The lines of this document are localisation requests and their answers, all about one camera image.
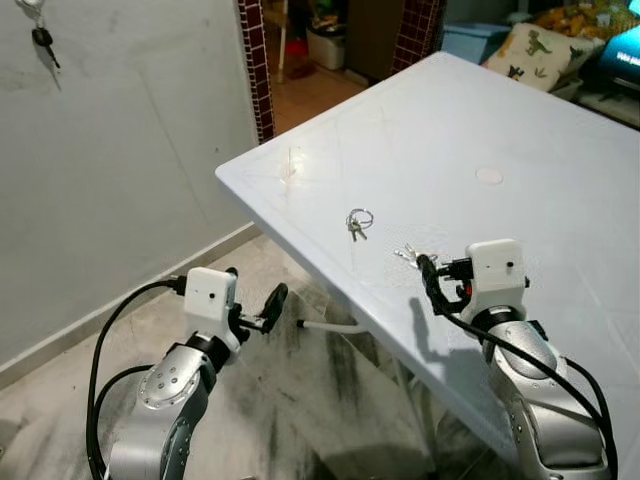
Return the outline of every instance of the blue screen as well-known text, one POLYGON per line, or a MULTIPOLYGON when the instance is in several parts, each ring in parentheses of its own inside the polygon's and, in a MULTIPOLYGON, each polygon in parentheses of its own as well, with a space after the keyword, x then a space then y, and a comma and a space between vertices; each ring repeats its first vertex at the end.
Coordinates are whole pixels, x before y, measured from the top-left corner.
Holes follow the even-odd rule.
MULTIPOLYGON (((640 0, 633 0, 629 10, 640 15, 640 0)), ((598 64, 613 76, 640 85, 640 27, 612 38, 598 64)))
POLYGON ((636 15, 640 15, 640 0, 631 0, 629 10, 631 10, 636 15))

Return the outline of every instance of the keychain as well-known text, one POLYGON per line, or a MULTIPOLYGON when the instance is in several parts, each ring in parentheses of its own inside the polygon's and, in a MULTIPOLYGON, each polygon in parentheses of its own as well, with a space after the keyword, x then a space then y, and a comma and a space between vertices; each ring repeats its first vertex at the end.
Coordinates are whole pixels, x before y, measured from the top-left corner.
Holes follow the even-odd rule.
POLYGON ((53 45, 53 37, 49 30, 47 30, 44 26, 44 18, 42 16, 42 4, 44 0, 20 0, 20 3, 24 5, 24 7, 35 14, 36 20, 36 28, 31 30, 31 38, 33 39, 33 43, 38 45, 39 47, 43 47, 46 52, 49 54, 51 58, 51 62, 57 67, 60 68, 60 64, 58 63, 58 59, 53 53, 53 49, 51 45, 53 45))

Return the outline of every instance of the tiled floor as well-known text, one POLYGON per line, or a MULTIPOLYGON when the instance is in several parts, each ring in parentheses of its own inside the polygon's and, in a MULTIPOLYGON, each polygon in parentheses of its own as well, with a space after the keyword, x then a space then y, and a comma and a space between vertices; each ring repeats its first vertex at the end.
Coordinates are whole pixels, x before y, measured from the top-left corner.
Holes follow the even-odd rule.
MULTIPOLYGON (((421 478, 424 463, 387 373, 390 358, 375 340, 297 329, 299 318, 350 320, 265 237, 212 266, 239 270, 237 301, 244 311, 259 311, 280 281, 290 295, 272 334, 253 335, 240 359, 219 375, 185 478, 421 478)), ((182 299, 167 293, 116 323, 103 349, 100 382, 127 366, 157 361, 183 339, 181 308, 182 299)), ((0 479, 90 478, 84 411, 94 343, 95 336, 0 392, 0 444, 7 447, 0 479)), ((132 407, 135 381, 117 385, 103 407, 106 458, 114 430, 132 407)), ((440 423, 437 443, 441 480, 520 478, 451 416, 440 423)))
POLYGON ((342 73, 316 67, 315 73, 298 80, 271 79, 276 133, 284 133, 360 93, 364 87, 342 73))

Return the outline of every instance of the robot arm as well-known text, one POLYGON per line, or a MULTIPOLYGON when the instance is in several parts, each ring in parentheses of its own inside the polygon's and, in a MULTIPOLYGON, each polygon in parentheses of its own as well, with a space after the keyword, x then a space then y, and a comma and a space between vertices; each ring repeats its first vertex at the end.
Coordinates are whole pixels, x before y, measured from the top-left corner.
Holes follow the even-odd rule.
MULTIPOLYGON (((471 245, 467 258, 437 268, 417 258, 434 313, 459 313, 460 321, 527 352, 566 378, 567 363, 547 341, 537 322, 526 321, 520 245, 498 240, 471 245), (450 302, 440 277, 462 282, 459 300, 450 302)), ((514 353, 483 341, 490 385, 511 422, 521 468, 534 480, 611 478, 600 430, 582 405, 547 374, 514 353)))
POLYGON ((184 311, 191 336, 176 343, 142 378, 126 426, 109 461, 113 480, 179 480, 191 436, 207 409, 222 367, 235 360, 249 337, 268 333, 282 313, 287 286, 280 284, 257 317, 235 303, 235 270, 194 268, 187 275, 184 311))

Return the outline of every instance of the white table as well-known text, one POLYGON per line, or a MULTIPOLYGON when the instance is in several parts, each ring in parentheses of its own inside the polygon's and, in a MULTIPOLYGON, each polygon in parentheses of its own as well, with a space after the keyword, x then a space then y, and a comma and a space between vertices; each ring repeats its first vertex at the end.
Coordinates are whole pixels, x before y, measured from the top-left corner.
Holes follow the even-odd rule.
POLYGON ((640 465, 640 135, 439 53, 216 174, 255 223, 500 456, 509 423, 477 342, 434 317, 393 255, 523 242, 525 295, 556 347, 607 396, 621 479, 640 465), (368 241, 344 220, 375 214, 368 241))

